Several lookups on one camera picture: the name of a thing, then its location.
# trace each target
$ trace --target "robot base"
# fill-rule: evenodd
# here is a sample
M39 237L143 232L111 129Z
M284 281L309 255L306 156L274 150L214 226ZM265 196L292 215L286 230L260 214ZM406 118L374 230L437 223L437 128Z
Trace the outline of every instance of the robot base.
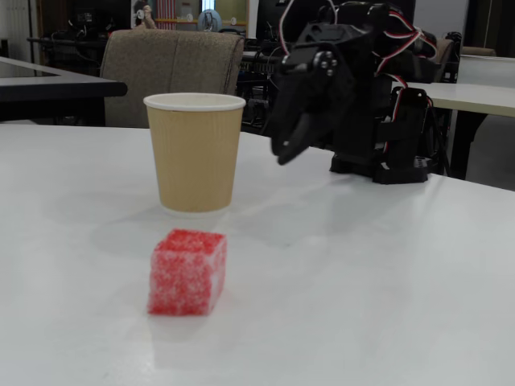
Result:
M356 174L372 177L375 183L381 185L396 185L403 183L424 183L429 174L428 159L416 157L413 167L408 168L389 168L386 164L374 166L358 165L356 163L345 162L337 154L332 159L331 172L340 175Z

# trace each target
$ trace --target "tan paper cup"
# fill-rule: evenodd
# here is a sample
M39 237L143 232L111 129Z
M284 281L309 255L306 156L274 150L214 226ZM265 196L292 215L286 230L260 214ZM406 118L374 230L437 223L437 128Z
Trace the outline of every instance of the tan paper cup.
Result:
M245 100L176 93L144 102L163 206L195 217L230 205Z

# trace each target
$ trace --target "window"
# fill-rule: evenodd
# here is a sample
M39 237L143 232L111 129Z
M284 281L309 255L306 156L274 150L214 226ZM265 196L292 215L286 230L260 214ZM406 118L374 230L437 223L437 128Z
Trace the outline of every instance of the window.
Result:
M202 12L205 10L214 10L215 0L202 0Z

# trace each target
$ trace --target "beige chair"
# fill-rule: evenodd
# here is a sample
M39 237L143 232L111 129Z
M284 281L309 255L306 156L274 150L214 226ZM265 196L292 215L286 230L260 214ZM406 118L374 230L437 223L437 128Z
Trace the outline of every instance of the beige chair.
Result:
M449 57L451 56L452 50L454 49L454 42L449 39L437 39L436 42L436 58L435 62L440 65L440 69L436 73L435 83L439 83L443 80L443 74L445 72L445 66L449 61Z
M124 97L105 99L105 123L148 128L143 98L166 92L233 94L244 40L230 34L132 30L113 33L101 76L127 84Z

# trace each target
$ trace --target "red cube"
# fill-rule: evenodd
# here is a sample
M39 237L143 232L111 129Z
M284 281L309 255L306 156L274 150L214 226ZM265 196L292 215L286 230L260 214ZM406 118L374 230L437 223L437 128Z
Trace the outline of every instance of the red cube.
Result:
M224 288L226 257L224 235L172 231L152 254L148 312L210 314Z

